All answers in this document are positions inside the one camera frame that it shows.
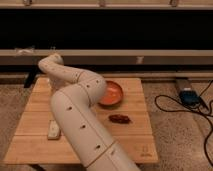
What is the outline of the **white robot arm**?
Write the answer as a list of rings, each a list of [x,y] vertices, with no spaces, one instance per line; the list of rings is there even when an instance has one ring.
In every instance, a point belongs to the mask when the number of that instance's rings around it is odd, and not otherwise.
[[[105,94],[105,79],[65,66],[59,54],[43,58],[38,66],[56,88],[50,100],[53,116],[86,170],[140,171],[91,110]]]

